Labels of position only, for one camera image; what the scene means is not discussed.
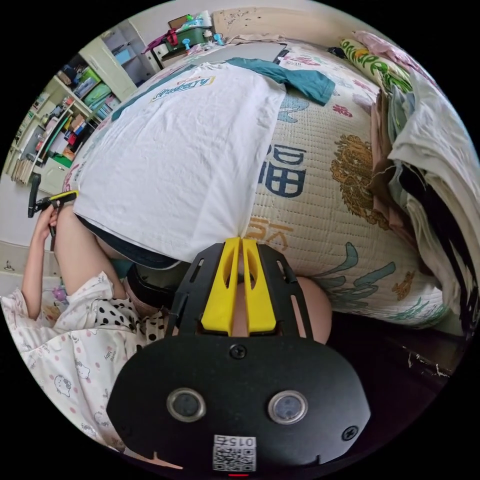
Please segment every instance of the qr code label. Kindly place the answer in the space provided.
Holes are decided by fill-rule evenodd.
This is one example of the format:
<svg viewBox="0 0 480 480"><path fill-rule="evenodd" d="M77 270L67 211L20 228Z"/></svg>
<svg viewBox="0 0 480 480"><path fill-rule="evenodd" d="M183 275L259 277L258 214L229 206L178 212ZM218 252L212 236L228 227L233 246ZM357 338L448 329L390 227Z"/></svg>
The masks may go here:
<svg viewBox="0 0 480 480"><path fill-rule="evenodd" d="M213 470L255 472L256 469L257 439L254 436L214 436Z"/></svg>

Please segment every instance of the black device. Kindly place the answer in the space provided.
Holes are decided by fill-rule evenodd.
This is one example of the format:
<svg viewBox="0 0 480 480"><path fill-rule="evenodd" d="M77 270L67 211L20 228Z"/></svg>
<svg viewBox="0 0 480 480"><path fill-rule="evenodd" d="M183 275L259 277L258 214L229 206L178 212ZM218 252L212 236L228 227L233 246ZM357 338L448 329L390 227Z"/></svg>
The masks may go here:
<svg viewBox="0 0 480 480"><path fill-rule="evenodd" d="M249 336L234 338L240 245ZM192 478L285 469L294 476L345 454L370 418L353 367L314 341L285 257L247 239L196 257L175 293L165 337L126 362L106 411L130 450Z"/></svg>
<svg viewBox="0 0 480 480"><path fill-rule="evenodd" d="M53 196L46 196L37 200L37 194L39 192L39 186L42 181L42 176L39 173L34 173L31 179L30 197L28 199L28 218L31 219L37 212L43 212L50 205L53 205L55 209L60 208L63 204L75 200L79 192L78 190L69 190L62 193L58 193ZM50 226L50 235L55 236L55 227Z"/></svg>

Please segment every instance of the person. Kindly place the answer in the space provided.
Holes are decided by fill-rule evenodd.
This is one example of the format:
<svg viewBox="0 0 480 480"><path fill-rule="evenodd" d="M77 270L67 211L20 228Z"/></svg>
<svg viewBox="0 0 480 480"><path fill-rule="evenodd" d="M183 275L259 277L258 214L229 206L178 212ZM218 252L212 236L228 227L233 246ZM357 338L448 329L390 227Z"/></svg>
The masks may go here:
<svg viewBox="0 0 480 480"><path fill-rule="evenodd" d="M50 226L56 227L54 254L68 300L68 307L53 323L43 314L41 305L45 241ZM313 337L326 343L332 322L330 302L311 280L298 281ZM238 285L233 327L236 337L247 335L245 302L239 301L244 292L244 286ZM0 303L21 357L65 417L104 446L146 462L176 467L126 449L106 413L120 370L139 346L164 337L167 316L162 311L148 317L139 315L105 250L82 225L71 205L59 213L50 206L39 214L21 290L1 297Z"/></svg>

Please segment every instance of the leg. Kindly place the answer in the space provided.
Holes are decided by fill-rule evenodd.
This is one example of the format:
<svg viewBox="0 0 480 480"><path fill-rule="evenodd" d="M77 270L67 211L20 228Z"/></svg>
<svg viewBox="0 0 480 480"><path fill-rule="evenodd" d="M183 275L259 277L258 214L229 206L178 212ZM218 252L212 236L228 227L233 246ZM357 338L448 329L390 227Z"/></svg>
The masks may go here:
<svg viewBox="0 0 480 480"><path fill-rule="evenodd" d="M98 245L100 245L100 248L105 252L106 256L109 259L128 260L128 258L123 256L121 253L118 253L110 245L107 245L101 238L97 237L96 235L95 235L95 239L96 239Z"/></svg>
<svg viewBox="0 0 480 480"><path fill-rule="evenodd" d="M308 316L310 317L313 339L326 344L332 328L332 306L325 292L312 280L298 277L303 296L305 297ZM305 329L296 303L293 304L298 333L305 337ZM241 283L236 289L235 310L233 313L233 337L247 337L247 308L245 305L245 285Z"/></svg>
<svg viewBox="0 0 480 480"><path fill-rule="evenodd" d="M58 214L54 252L68 295L75 293L92 277L105 272L113 284L114 298L126 298L110 260L95 235L80 223L71 205L62 208Z"/></svg>

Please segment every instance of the pillow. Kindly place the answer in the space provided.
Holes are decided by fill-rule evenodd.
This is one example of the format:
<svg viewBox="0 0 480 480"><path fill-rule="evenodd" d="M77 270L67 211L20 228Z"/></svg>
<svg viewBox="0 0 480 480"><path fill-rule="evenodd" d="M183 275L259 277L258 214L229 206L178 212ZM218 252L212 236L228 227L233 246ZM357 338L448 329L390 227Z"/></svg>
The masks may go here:
<svg viewBox="0 0 480 480"><path fill-rule="evenodd" d="M342 39L340 46L348 61L386 94L391 93L391 85L396 85L405 94L412 91L410 74L401 66L388 58L372 55L364 45L349 38Z"/></svg>

